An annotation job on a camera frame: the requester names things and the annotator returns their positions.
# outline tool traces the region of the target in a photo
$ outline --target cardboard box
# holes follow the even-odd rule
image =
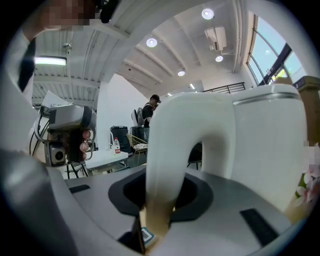
[[[309,146],[320,143],[320,78],[303,76],[293,84],[304,104]]]

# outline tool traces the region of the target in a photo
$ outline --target air conditioner unit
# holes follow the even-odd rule
[[[204,33],[211,51],[222,51],[227,46],[226,31],[223,26],[206,29]]]

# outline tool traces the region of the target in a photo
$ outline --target railing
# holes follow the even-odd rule
[[[213,88],[210,90],[204,90],[203,93],[223,93],[223,94],[233,94],[235,92],[243,91],[245,90],[245,83],[244,82],[238,82],[233,83],[225,86],[221,86],[218,88]]]

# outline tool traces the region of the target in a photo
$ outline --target fluorescent light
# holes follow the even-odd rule
[[[34,57],[35,64],[47,64],[47,65],[67,65],[67,59],[63,57],[50,57],[50,56],[39,56]]]
[[[151,47],[151,48],[155,47],[157,44],[158,44],[158,42],[157,42],[157,40],[154,39],[154,38],[149,38],[149,39],[146,41],[146,45],[147,45],[148,47]]]
[[[216,62],[222,62],[223,59],[224,59],[224,57],[218,56],[218,57],[215,58],[215,61]]]
[[[201,15],[204,19],[211,20],[214,17],[214,11],[211,9],[204,9]]]
[[[181,71],[178,72],[178,76],[179,76],[179,77],[182,77],[182,76],[185,75],[185,73],[186,73],[186,72],[184,72],[183,70],[181,70]]]

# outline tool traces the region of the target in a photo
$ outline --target black trash bin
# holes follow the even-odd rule
[[[141,140],[145,140],[145,128],[140,126],[131,127],[131,134]]]
[[[120,150],[123,152],[131,153],[130,143],[127,138],[128,127],[126,126],[112,126],[110,131],[113,134],[113,138],[118,138],[120,143]]]

